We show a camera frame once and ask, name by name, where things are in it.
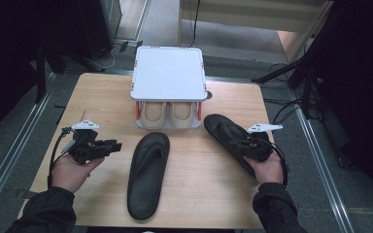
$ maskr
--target white container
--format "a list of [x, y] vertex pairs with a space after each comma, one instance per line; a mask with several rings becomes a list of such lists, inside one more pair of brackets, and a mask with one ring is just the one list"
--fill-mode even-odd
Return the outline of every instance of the white container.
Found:
[[149, 128], [140, 118], [145, 102], [168, 102], [162, 128], [174, 128], [169, 120], [171, 102], [191, 102], [194, 119], [190, 127], [199, 127], [200, 102], [207, 98], [201, 50], [139, 47], [130, 94], [137, 102], [136, 123], [139, 127]]

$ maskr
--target gray floor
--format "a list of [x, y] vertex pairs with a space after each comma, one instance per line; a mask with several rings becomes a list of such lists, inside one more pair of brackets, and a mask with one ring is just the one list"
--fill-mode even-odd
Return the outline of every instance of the gray floor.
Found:
[[[138, 38], [143, 41], [143, 45], [176, 46], [178, 16], [162, 13], [177, 12], [178, 4], [177, 1], [151, 1]], [[190, 44], [190, 26], [189, 21], [183, 22], [183, 45]], [[250, 78], [262, 77], [280, 66], [274, 64], [287, 62], [275, 31], [198, 23], [196, 35], [194, 46], [203, 51], [205, 72], [209, 80], [249, 83]], [[130, 74], [135, 51], [135, 48], [128, 48], [121, 53], [115, 50], [116, 63], [106, 72]], [[17, 218], [23, 202], [19, 191], [27, 190], [31, 185], [55, 133], [55, 123], [62, 109], [54, 105], [67, 105], [79, 75], [85, 72], [79, 64], [68, 59], [66, 61], [65, 74], [57, 74], [50, 79], [54, 80], [49, 91], [51, 98], [21, 148], [17, 163], [0, 192], [0, 232], [4, 232]], [[112, 57], [106, 55], [96, 62], [108, 66], [112, 63]], [[261, 90], [271, 121], [283, 105], [268, 102], [267, 99], [289, 101], [301, 91], [294, 93], [286, 87], [285, 82], [279, 80], [262, 85]], [[34, 108], [35, 91], [31, 89], [0, 124], [0, 164]], [[308, 232], [373, 232], [372, 181], [359, 171], [346, 171], [338, 166], [337, 151], [319, 120], [305, 121], [303, 115], [297, 112], [284, 121], [283, 126], [283, 130], [274, 133], [274, 139], [288, 160], [288, 192], [299, 208], [300, 223]], [[305, 132], [314, 133], [312, 140]], [[318, 152], [314, 142], [318, 143]], [[327, 168], [324, 169], [327, 173], [322, 173], [320, 158], [324, 161], [323, 167]], [[335, 203], [344, 205], [347, 220], [350, 221], [347, 225], [351, 227], [347, 227], [347, 230], [340, 229], [346, 223], [340, 224], [334, 213], [337, 207], [342, 206], [333, 206], [333, 197], [328, 195], [331, 194], [325, 179], [328, 174], [333, 179], [335, 194], [340, 197]], [[77, 226], [74, 232], [85, 232], [85, 227]], [[245, 232], [263, 231], [246, 229]]]
[[119, 0], [122, 12], [119, 29], [116, 35], [118, 40], [136, 41], [143, 22], [144, 12], [150, 1], [147, 0]]

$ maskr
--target flip-flop sole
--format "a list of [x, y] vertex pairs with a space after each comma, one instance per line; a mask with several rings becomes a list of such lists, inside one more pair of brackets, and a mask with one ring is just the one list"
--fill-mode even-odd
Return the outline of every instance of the flip-flop sole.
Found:
[[151, 217], [158, 207], [169, 145], [165, 134], [154, 132], [142, 138], [134, 151], [129, 172], [127, 208], [135, 219]]

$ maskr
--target black wire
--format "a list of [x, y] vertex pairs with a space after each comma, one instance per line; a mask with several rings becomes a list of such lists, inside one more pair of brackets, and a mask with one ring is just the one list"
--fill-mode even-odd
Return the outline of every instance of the black wire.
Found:
[[291, 115], [293, 115], [295, 113], [296, 110], [300, 109], [299, 106], [295, 107], [294, 109], [292, 109], [291, 111], [289, 111], [288, 113], [286, 113], [280, 121], [276, 122], [277, 124], [282, 124], [286, 119], [288, 119]]
[[73, 130], [71, 127], [62, 128], [62, 133], [57, 138], [55, 146], [53, 147], [52, 154], [51, 154], [51, 160], [50, 160], [50, 168], [49, 168], [49, 173], [48, 173], [48, 178], [47, 178], [48, 188], [50, 188], [52, 186], [52, 171], [53, 171], [54, 164], [56, 163], [56, 161], [58, 160], [59, 157], [61, 157], [62, 155], [67, 153], [67, 152], [64, 152], [60, 156], [58, 156], [57, 159], [54, 159], [55, 154], [56, 154], [56, 150], [59, 146], [59, 142], [60, 142], [60, 140], [62, 140], [62, 138], [64, 138], [71, 131], [74, 132], [73, 139], [76, 140], [79, 136], [78, 136], [78, 133], [75, 130]]
[[198, 6], [196, 7], [196, 14], [195, 14], [195, 23], [193, 24], [193, 39], [190, 43], [190, 48], [192, 47], [193, 43], [195, 42], [195, 36], [196, 36], [196, 21], [198, 20], [198, 12], [199, 12], [199, 4], [201, 3], [201, 0], [198, 0]]
[[[273, 65], [271, 65], [271, 66], [268, 68], [269, 74], [272, 73], [272, 72], [271, 72], [271, 68], [274, 67], [274, 66], [276, 66], [276, 65], [284, 65], [284, 66], [287, 66], [287, 64], [285, 64], [285, 63], [276, 63], [276, 64], [273, 64]], [[280, 80], [280, 79], [278, 79], [278, 77], [276, 77], [275, 79], [276, 79], [277, 81], [279, 81], [279, 82], [286, 82], [287, 80], [289, 80], [289, 77], [288, 77], [288, 75], [287, 75], [287, 72], [285, 72], [284, 75], [287, 77], [286, 80]]]
[[[309, 119], [317, 119], [317, 120], [322, 120], [322, 113], [318, 107], [318, 100], [321, 98], [320, 95], [317, 93], [317, 88], [318, 88], [318, 83], [313, 82], [312, 83], [312, 88], [311, 88], [311, 93], [312, 97], [310, 97], [309, 102], [307, 103], [302, 103], [302, 108], [307, 110]], [[310, 114], [311, 111], [317, 112], [317, 116], [312, 116]]]
[[289, 100], [277, 100], [277, 99], [268, 99], [268, 98], [263, 98], [264, 102], [271, 103], [271, 104], [279, 104], [279, 105], [285, 105], [287, 103], [292, 103], [293, 101]]
[[193, 27], [192, 27], [192, 20], [189, 21], [189, 28], [190, 28], [190, 32], [194, 33]]
[[289, 107], [291, 104], [299, 104], [299, 101], [300, 101], [300, 99], [296, 99], [296, 100], [290, 101], [290, 102], [288, 102], [287, 104], [285, 104], [284, 107], [281, 108], [281, 110], [277, 112], [277, 114], [275, 115], [274, 119], [272, 120], [272, 123], [273, 123], [273, 124], [276, 124], [277, 118], [278, 118], [278, 116], [280, 115], [280, 113], [281, 113], [284, 109], [286, 109], [287, 107]]
[[298, 66], [298, 63], [302, 63], [302, 62], [299, 62], [299, 60], [295, 61], [293, 63], [293, 66], [295, 67], [295, 69], [299, 70], [299, 71], [303, 71], [303, 72], [306, 72], [306, 71], [309, 71], [309, 68], [305, 68], [305, 69], [301, 69], [299, 66]]

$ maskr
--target tabletop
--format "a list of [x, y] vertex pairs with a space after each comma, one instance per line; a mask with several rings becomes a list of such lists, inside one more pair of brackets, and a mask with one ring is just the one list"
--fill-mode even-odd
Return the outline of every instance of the tabletop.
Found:
[[[258, 183], [210, 136], [203, 123], [199, 128], [161, 130], [168, 136], [171, 148], [158, 208], [144, 221], [129, 215], [126, 191], [131, 159], [139, 141], [152, 132], [136, 125], [131, 82], [130, 76], [80, 76], [31, 191], [47, 189], [51, 153], [61, 128], [79, 122], [85, 113], [85, 118], [100, 125], [95, 130], [97, 140], [116, 139], [122, 148], [106, 157], [75, 193], [78, 225], [262, 228], [252, 208]], [[257, 122], [268, 123], [258, 85], [206, 81], [206, 86], [213, 97], [202, 103], [202, 118], [221, 114], [244, 128]], [[57, 154], [69, 141], [66, 137], [60, 142]]]

